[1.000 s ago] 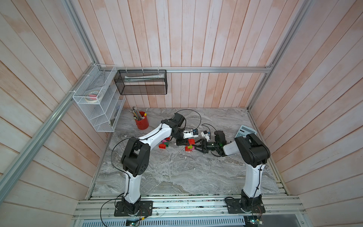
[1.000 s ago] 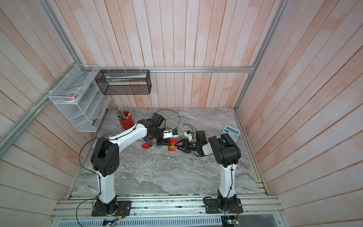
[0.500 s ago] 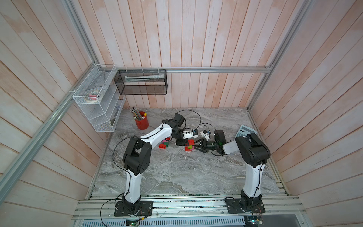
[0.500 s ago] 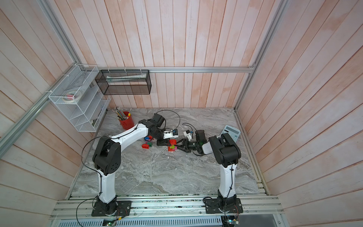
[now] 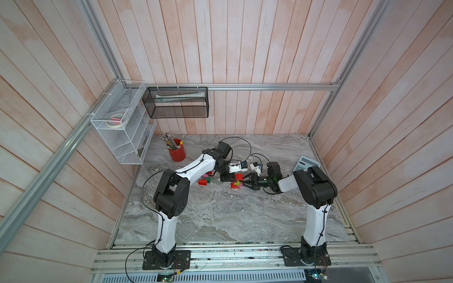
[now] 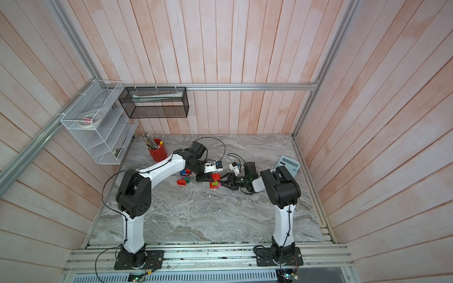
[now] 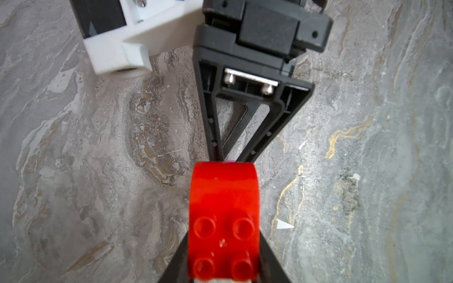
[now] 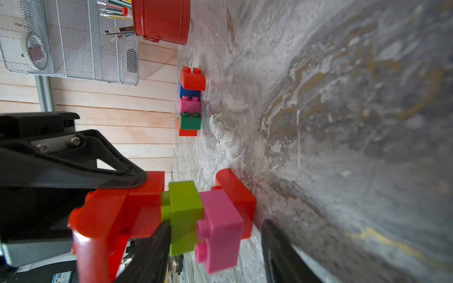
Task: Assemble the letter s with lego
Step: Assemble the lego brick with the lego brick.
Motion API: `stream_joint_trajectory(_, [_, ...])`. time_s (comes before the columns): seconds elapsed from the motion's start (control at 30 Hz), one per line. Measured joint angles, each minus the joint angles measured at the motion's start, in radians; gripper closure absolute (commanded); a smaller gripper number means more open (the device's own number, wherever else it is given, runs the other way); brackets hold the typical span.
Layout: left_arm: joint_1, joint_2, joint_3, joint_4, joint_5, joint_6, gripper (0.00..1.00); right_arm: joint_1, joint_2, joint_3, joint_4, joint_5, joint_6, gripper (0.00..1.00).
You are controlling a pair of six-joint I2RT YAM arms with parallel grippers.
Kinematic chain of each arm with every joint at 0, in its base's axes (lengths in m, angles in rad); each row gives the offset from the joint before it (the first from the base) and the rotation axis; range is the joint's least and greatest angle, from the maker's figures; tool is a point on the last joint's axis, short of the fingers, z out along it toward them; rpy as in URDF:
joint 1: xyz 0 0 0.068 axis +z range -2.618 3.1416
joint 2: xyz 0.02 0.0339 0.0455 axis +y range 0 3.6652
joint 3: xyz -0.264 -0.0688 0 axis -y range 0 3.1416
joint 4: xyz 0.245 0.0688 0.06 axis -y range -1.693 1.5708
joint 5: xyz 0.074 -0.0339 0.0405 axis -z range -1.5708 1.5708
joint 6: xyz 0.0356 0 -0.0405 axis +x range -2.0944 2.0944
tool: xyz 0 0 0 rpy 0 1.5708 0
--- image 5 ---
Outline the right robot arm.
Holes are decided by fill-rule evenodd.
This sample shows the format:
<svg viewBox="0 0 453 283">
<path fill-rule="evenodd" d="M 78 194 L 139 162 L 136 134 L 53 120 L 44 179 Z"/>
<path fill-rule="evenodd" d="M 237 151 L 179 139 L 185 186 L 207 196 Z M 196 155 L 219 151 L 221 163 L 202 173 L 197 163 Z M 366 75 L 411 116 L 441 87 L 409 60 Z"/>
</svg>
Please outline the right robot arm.
<svg viewBox="0 0 453 283">
<path fill-rule="evenodd" d="M 267 174 L 255 163 L 243 177 L 243 185 L 254 191 L 270 188 L 270 194 L 299 190 L 307 204 L 307 220 L 299 248 L 280 248 L 285 266 L 331 265 L 326 244 L 327 215 L 337 197 L 337 188 L 315 160 L 301 157 L 291 175 L 284 177 L 277 162 L 267 164 Z"/>
</svg>

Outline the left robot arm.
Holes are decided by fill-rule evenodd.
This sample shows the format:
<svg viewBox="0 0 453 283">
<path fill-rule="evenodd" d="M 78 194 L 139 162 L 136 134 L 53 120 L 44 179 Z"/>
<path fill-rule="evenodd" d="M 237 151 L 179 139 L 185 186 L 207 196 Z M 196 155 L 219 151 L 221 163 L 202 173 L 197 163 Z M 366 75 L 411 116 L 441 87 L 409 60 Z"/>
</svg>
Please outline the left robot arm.
<svg viewBox="0 0 453 283">
<path fill-rule="evenodd" d="M 213 149 L 206 149 L 200 157 L 176 171 L 165 170 L 158 183 L 153 201 L 159 214 L 156 242 L 151 255 L 161 267 L 169 267 L 175 257 L 175 235 L 179 215 L 184 211 L 189 189 L 208 172 L 219 173 L 221 181 L 234 182 L 235 173 L 230 170 L 227 157 L 230 145 L 221 141 Z"/>
</svg>

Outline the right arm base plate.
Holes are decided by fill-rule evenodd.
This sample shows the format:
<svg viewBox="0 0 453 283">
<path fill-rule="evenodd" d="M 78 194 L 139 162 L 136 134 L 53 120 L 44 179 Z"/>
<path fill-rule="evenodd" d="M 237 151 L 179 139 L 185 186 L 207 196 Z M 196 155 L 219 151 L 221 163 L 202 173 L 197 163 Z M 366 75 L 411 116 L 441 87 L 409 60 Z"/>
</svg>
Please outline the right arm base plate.
<svg viewBox="0 0 453 283">
<path fill-rule="evenodd" d="M 330 266 L 331 259 L 327 251 L 327 245 L 318 247 L 291 247 L 284 245 L 280 247 L 285 266 Z"/>
</svg>

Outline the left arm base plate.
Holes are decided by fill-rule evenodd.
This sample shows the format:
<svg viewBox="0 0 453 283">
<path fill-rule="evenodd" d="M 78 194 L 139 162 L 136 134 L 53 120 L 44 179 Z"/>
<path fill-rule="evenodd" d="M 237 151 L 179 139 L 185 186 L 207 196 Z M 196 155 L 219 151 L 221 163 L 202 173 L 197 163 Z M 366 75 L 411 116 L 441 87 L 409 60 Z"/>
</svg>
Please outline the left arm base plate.
<svg viewBox="0 0 453 283">
<path fill-rule="evenodd" d="M 143 270 L 181 270 L 190 267 L 191 251 L 170 251 L 168 254 L 159 250 L 147 251 L 142 265 Z"/>
</svg>

